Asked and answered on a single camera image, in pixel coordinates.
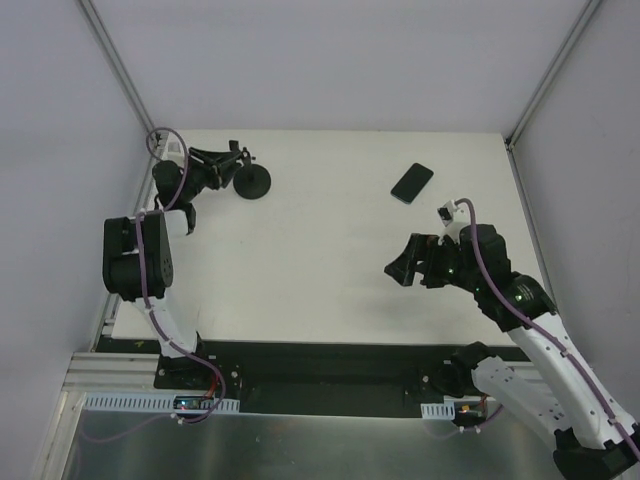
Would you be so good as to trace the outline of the black phone stand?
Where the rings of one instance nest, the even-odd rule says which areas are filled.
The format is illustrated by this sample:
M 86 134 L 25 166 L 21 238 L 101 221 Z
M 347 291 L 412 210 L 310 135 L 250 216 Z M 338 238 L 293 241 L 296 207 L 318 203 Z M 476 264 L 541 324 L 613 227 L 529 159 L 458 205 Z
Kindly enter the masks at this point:
M 237 140 L 229 141 L 230 151 L 235 155 L 232 184 L 236 193 L 247 200 L 264 197 L 271 188 L 269 171 L 256 162 L 246 147 L 241 147 Z

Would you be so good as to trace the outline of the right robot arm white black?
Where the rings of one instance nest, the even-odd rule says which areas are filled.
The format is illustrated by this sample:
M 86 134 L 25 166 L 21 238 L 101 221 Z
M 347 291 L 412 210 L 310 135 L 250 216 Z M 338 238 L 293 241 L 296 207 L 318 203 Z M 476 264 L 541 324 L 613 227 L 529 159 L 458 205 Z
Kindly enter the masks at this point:
M 497 400 L 551 448 L 566 479 L 614 479 L 638 465 L 638 421 L 606 393 L 541 285 L 512 270 L 494 226 L 465 226 L 457 237 L 414 233 L 384 271 L 403 287 L 420 275 L 428 289 L 453 286 L 471 293 L 549 388 L 538 390 L 474 342 L 431 374 L 436 391 L 457 398 L 478 391 Z

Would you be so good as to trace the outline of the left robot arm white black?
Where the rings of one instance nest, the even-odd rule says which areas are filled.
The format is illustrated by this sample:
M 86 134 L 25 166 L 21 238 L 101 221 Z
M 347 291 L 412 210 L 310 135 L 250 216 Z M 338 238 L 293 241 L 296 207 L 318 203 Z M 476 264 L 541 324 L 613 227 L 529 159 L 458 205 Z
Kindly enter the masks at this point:
M 103 282 L 109 293 L 134 305 L 160 345 L 157 384 L 174 381 L 199 389 L 216 380 L 197 328 L 172 298 L 171 241 L 196 227 L 193 200 L 203 190 L 226 188 L 252 156 L 235 140 L 226 152 L 187 149 L 186 164 L 161 160 L 152 168 L 156 196 L 151 211 L 104 221 Z

